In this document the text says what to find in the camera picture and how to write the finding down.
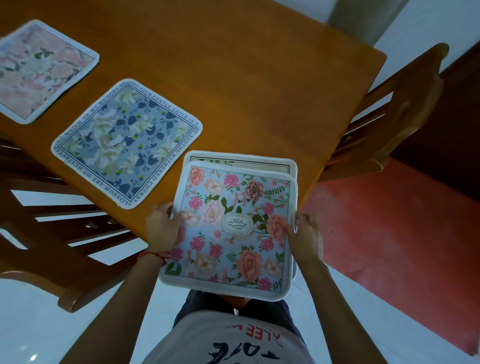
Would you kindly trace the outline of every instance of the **person's right arm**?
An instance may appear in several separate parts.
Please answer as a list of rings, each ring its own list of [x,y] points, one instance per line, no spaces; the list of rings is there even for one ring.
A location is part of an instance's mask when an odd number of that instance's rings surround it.
[[[387,364],[323,263],[323,240],[314,214],[297,212],[297,233],[288,243],[315,303],[333,364]]]

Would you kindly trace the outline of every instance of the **chair backrest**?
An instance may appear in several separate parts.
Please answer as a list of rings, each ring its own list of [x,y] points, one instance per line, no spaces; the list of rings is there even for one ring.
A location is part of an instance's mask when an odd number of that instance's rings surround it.
[[[136,239],[108,215],[37,221],[39,217],[102,212],[95,205],[23,206],[12,189],[70,194],[76,192],[14,146],[0,147],[0,278],[33,284],[59,297],[58,305],[75,312],[122,281],[135,264],[133,254],[110,266],[89,255]],[[122,234],[109,236],[116,232]],[[89,239],[90,243],[69,246]]]
[[[443,89],[438,76],[448,45],[439,43],[370,91],[359,114],[393,92],[391,100],[352,122],[319,182],[381,171],[388,155],[427,120]]]

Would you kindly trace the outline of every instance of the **red floor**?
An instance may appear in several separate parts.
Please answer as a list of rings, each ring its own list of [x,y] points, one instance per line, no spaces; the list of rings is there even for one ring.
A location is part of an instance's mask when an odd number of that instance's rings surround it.
[[[324,260],[461,350],[480,332],[480,204],[390,159],[316,185]]]

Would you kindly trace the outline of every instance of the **oval label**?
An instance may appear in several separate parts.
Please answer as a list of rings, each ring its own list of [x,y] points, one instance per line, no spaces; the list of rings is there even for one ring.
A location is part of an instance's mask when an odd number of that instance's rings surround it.
[[[253,230],[250,216],[229,212],[222,218],[222,230],[232,235],[249,235]]]

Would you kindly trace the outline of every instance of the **table top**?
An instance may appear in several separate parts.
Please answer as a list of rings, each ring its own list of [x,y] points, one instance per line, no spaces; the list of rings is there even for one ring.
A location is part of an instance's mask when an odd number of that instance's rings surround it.
[[[183,156],[125,210],[50,151],[116,82],[133,78],[197,117],[204,130],[188,150],[296,161],[301,206],[386,59],[271,0],[1,2],[0,36],[39,19],[100,63],[32,124],[0,114],[0,132],[142,239],[152,207],[173,200]]]

